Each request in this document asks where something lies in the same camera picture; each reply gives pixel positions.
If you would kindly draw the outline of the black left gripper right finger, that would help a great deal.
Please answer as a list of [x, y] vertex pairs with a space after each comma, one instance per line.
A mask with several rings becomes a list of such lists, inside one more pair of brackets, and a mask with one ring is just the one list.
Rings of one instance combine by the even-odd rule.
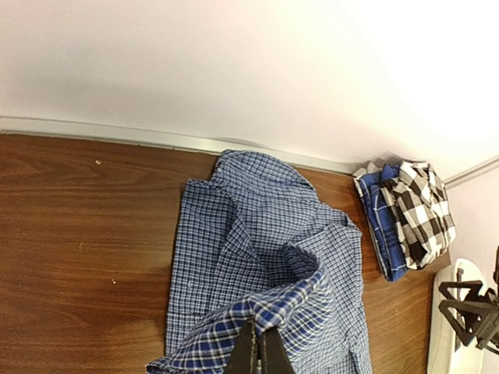
[[277, 327], [260, 335], [260, 361], [263, 374], [294, 373]]

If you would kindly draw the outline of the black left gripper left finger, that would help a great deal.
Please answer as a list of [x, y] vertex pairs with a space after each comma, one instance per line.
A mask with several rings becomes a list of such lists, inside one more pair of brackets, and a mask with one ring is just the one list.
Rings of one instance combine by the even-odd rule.
[[237, 336], [224, 374], [256, 374], [258, 349], [255, 322], [248, 319]]

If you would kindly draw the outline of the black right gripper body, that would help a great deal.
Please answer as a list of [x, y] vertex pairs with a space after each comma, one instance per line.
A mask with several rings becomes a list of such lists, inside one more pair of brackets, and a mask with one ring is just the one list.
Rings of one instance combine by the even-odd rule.
[[483, 282], [477, 280], [478, 290], [476, 301], [479, 303], [479, 311], [476, 312], [476, 322], [473, 325], [477, 340], [476, 347], [480, 350], [488, 350], [498, 354], [498, 291], [488, 288], [484, 295], [480, 294]]

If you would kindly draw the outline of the blue checked long sleeve shirt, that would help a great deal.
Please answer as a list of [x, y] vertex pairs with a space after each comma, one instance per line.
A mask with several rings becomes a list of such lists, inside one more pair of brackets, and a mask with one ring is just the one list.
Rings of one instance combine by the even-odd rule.
[[149, 373], [222, 373], [248, 320], [296, 373], [372, 370], [361, 232], [294, 168], [226, 150], [181, 199], [165, 331]]

